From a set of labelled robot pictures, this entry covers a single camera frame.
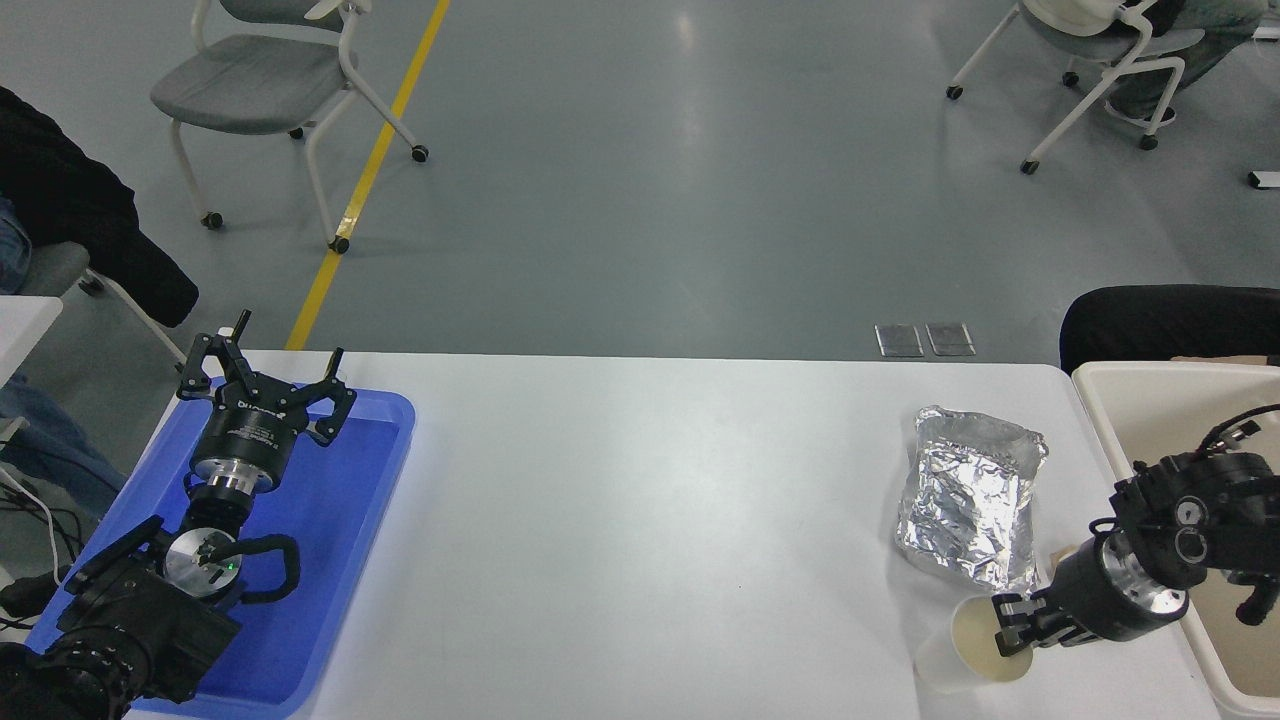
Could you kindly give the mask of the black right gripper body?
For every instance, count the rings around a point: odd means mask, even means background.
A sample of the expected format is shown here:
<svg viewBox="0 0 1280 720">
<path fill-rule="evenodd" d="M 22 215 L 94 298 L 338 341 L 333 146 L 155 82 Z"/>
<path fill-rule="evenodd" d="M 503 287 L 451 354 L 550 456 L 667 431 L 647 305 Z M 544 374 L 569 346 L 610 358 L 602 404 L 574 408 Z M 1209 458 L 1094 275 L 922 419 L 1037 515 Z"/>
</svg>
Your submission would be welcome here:
<svg viewBox="0 0 1280 720">
<path fill-rule="evenodd" d="M 1038 629 L 1050 643 L 1128 642 L 1151 632 L 1151 616 L 1126 598 L 1105 569 L 1111 537 L 1092 537 L 1061 559 L 1038 593 Z"/>
</svg>

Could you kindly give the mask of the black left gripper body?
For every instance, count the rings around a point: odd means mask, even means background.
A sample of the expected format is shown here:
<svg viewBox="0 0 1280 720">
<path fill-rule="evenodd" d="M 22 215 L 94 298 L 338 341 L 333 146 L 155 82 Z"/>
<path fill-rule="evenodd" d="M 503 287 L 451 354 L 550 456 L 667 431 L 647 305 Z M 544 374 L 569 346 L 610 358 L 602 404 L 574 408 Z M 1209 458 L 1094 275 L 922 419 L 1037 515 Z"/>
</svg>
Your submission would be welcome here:
<svg viewBox="0 0 1280 720">
<path fill-rule="evenodd" d="M 296 387 L 264 380 L 252 395 L 242 382 L 216 387 L 212 413 L 193 452 L 193 471 L 209 479 L 248 465 L 255 479 L 280 479 L 301 430 L 305 407 L 293 400 Z"/>
</svg>

